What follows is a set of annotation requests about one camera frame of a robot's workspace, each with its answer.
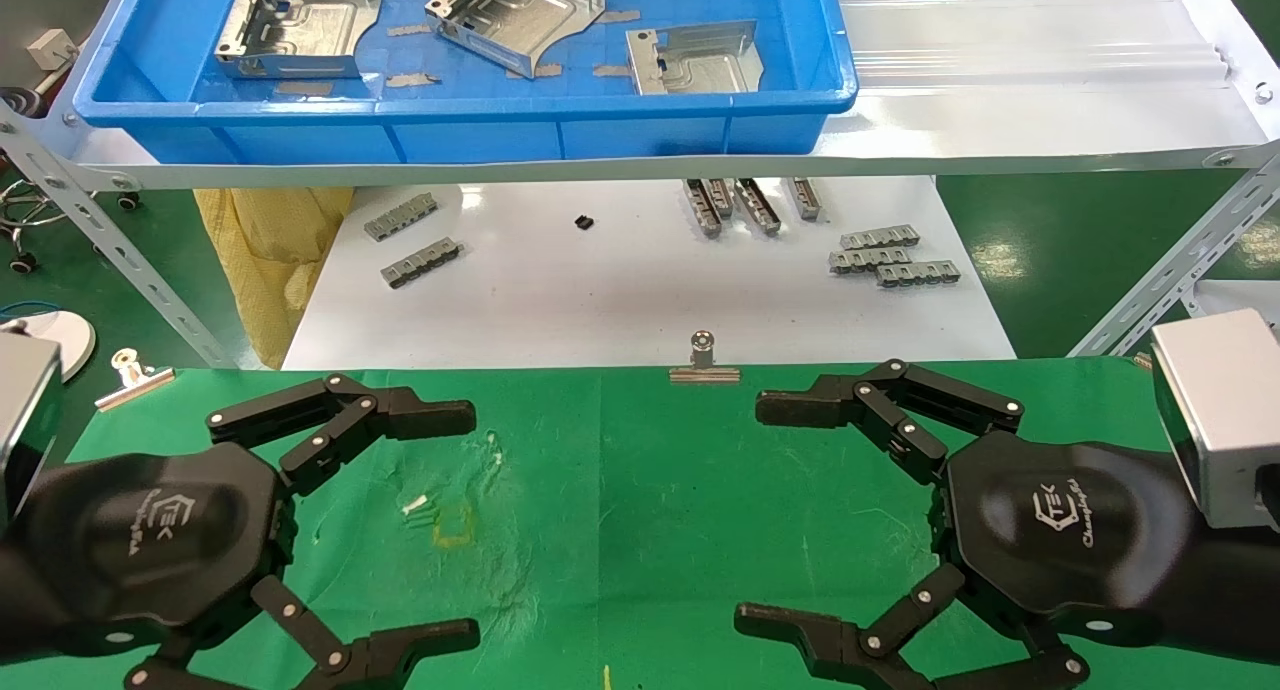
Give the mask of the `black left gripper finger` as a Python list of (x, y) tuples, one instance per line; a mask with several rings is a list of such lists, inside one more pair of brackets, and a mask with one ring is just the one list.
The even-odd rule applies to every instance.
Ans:
[(279, 461), (284, 486), (297, 497), (317, 490), (375, 440), (419, 440), (468, 434), (477, 425), (468, 399), (425, 402), (410, 387), (370, 388), (333, 374), (218, 408), (207, 417), (215, 443), (246, 449), (307, 435)]
[[(250, 597), (314, 661), (297, 689), (403, 689), (420, 661), (468, 652), (481, 641), (477, 621), (462, 618), (390, 629), (340, 643), (278, 576), (269, 575), (256, 582)], [(172, 638), (125, 676), (125, 687), (238, 687), (188, 671), (195, 654), (192, 640)]]

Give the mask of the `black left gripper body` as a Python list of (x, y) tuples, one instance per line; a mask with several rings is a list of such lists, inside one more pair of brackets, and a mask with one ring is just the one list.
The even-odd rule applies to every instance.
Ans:
[(3, 533), (3, 661), (214, 648), (259, 616), (251, 590), (296, 534), (278, 471), (234, 443), (41, 472)]

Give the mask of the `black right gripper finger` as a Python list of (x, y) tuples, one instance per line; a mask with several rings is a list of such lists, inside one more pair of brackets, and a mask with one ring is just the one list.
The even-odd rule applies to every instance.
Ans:
[(942, 565), (863, 629), (831, 614), (741, 603), (737, 632), (795, 646), (815, 678), (861, 689), (1076, 689), (1091, 676), (1087, 661), (1044, 623), (1018, 631), (1028, 657), (986, 668), (928, 678), (901, 650), (942, 614), (965, 588), (965, 574)]
[(806, 390), (760, 390), (755, 417), (785, 428), (854, 426), (920, 485), (941, 481), (947, 447), (914, 419), (922, 415), (980, 438), (1016, 431), (1018, 399), (887, 358), (860, 375), (822, 374)]

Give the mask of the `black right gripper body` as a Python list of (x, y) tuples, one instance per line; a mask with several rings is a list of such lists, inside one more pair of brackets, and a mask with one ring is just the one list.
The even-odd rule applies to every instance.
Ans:
[(960, 602), (1007, 638), (1034, 623), (1119, 646), (1194, 646), (1204, 522), (1172, 454), (995, 434), (943, 467), (942, 559)]

